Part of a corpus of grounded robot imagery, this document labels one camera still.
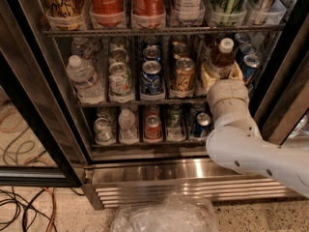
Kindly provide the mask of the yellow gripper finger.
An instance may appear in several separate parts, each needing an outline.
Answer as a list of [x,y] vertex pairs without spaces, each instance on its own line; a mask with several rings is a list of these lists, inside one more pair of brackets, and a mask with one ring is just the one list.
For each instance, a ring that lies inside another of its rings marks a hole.
[[229,75],[230,79],[243,81],[243,74],[237,62],[234,63]]
[[203,63],[201,67],[201,79],[206,92],[220,79],[220,76],[213,72],[207,63]]

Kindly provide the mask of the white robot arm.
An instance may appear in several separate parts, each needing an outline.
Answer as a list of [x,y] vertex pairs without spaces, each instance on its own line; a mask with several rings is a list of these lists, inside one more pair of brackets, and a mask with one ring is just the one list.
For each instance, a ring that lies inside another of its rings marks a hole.
[[248,90],[236,74],[220,79],[201,67],[201,79],[207,91],[214,129],[206,141],[211,159],[240,174],[268,177],[287,188],[309,197],[309,152],[272,144],[263,140],[251,117]]

